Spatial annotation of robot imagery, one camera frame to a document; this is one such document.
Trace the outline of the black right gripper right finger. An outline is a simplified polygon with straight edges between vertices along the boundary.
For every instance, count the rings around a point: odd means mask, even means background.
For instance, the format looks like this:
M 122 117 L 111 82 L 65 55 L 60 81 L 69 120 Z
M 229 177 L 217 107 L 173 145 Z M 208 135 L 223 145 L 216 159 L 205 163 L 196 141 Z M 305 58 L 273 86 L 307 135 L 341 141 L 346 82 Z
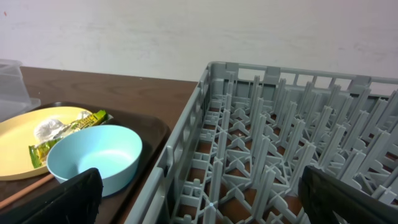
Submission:
M 298 197 L 312 224 L 348 223 L 397 224 L 397 209 L 372 198 L 320 169 L 306 166 Z

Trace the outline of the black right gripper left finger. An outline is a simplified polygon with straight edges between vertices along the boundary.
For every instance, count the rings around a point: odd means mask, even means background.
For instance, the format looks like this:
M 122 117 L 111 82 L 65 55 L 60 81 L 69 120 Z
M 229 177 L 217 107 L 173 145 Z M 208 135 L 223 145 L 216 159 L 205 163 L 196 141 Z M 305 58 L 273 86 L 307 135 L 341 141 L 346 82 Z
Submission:
M 99 170 L 90 168 L 30 202 L 1 214 L 1 224 L 94 223 L 102 191 Z

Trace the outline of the light blue bowl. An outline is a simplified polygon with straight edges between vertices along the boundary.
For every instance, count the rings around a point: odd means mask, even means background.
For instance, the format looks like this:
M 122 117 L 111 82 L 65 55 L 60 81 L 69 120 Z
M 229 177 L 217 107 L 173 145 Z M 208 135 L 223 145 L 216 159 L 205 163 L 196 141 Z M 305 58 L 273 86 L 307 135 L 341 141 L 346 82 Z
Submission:
M 47 168 L 60 183 L 96 168 L 103 183 L 102 196 L 106 197 L 130 183 L 142 150 L 140 136 L 129 128 L 93 126 L 56 143 L 47 156 Z

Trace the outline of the green snack wrapper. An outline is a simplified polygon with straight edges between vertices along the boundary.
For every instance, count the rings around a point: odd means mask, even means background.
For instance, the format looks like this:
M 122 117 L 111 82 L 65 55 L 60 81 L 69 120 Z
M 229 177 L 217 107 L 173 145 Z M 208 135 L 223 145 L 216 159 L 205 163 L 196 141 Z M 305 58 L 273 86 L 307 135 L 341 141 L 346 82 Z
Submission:
M 48 153 L 63 138 L 82 129 L 103 124 L 108 120 L 105 110 L 96 113 L 81 111 L 77 119 L 64 124 L 58 119 L 46 119 L 34 129 L 34 137 L 39 141 L 36 145 L 29 146 L 29 155 L 33 167 L 39 168 L 46 164 Z

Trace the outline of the white plastic wrap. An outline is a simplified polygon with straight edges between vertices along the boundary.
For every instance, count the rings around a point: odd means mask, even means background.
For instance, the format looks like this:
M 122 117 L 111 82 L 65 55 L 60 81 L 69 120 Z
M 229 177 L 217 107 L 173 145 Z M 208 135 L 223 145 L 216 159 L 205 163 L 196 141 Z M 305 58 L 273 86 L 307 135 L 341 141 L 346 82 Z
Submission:
M 79 131 L 80 128 L 73 128 L 73 125 L 90 114 L 91 113 L 87 111 L 81 111 L 77 116 L 78 119 L 69 124 L 63 124 L 58 119 L 46 119 L 36 126 L 34 129 L 34 137 L 39 141 L 39 143 L 57 138 L 64 138 L 71 133 Z

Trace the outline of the grey dishwasher rack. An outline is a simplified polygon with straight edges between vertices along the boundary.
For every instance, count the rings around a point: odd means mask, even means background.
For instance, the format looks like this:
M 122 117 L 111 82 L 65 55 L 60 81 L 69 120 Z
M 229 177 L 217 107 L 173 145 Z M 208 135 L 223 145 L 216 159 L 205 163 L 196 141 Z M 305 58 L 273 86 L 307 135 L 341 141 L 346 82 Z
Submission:
M 314 166 L 397 209 L 397 80 L 211 62 L 127 223 L 308 223 Z

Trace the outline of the wooden chopstick left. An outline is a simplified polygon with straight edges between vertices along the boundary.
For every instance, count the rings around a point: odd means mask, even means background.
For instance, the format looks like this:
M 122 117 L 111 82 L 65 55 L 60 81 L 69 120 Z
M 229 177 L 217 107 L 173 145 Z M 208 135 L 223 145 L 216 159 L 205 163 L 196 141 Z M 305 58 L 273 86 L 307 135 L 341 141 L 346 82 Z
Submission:
M 4 207 L 14 203 L 15 201 L 19 200 L 20 198 L 24 197 L 25 195 L 29 194 L 33 190 L 41 187 L 42 185 L 46 184 L 48 181 L 52 180 L 54 178 L 53 174 L 46 175 L 42 179 L 34 182 L 33 184 L 27 186 L 26 188 L 18 191 L 14 195 L 11 195 L 10 197 L 4 199 L 1 201 L 1 206 L 0 209 L 3 209 Z

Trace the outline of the yellow plate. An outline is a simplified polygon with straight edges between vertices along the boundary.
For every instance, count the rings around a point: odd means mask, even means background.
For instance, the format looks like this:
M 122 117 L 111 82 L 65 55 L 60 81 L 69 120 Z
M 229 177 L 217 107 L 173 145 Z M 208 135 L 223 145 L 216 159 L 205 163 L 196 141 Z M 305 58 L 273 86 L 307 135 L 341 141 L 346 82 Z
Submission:
M 47 166 L 32 165 L 29 146 L 39 141 L 34 129 L 46 119 L 71 123 L 84 109 L 75 106 L 51 107 L 31 111 L 1 122 L 1 180 L 19 180 L 48 172 Z

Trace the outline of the dark brown serving tray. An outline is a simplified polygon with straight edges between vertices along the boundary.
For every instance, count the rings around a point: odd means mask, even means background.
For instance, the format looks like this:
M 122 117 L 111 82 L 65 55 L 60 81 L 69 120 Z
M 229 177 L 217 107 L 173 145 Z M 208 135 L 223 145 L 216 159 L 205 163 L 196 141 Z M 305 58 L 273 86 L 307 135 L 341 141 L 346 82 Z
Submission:
M 170 129 L 162 120 L 154 116 L 148 116 L 143 114 L 137 114 L 132 112 L 118 111 L 114 109 L 108 109 L 104 107 L 92 106 L 81 103 L 72 102 L 54 102 L 42 105 L 34 110 L 60 107 L 60 106 L 76 106 L 89 111 L 98 111 L 105 109 L 110 115 L 114 116 L 114 120 L 110 121 L 110 124 L 117 124 L 124 126 L 135 131 L 142 139 L 143 142 L 143 153 L 139 161 L 138 170 L 130 183 L 113 195 L 102 198 L 101 204 L 99 205 L 99 214 L 96 216 L 95 223 L 123 223 L 127 217 L 127 211 L 134 205 L 136 196 L 141 191 L 141 184 L 146 180 L 147 172 L 152 169 L 152 162 L 156 159 L 160 153 L 164 144 L 166 143 Z M 1 201 L 8 198 L 11 195 L 19 192 L 27 186 L 45 177 L 46 174 L 40 174 L 36 177 L 29 177 L 28 179 L 22 180 L 1 180 Z M 7 207 L 1 210 L 1 214 L 12 210 L 13 208 L 19 207 L 27 202 L 37 198 L 40 195 L 48 192 L 49 190 L 58 187 L 60 184 L 55 179 L 52 179 L 45 184 L 41 185 L 37 189 L 33 190 L 26 196 L 14 203 L 11 203 Z

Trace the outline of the clear plastic bin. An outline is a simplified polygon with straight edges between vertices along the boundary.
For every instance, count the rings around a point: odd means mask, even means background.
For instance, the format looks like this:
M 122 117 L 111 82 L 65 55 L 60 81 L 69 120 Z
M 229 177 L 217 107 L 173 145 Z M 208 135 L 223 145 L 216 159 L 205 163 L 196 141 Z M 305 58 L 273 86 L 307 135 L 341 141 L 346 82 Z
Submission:
M 40 99 L 30 97 L 21 65 L 17 60 L 1 59 L 1 122 L 41 105 Z

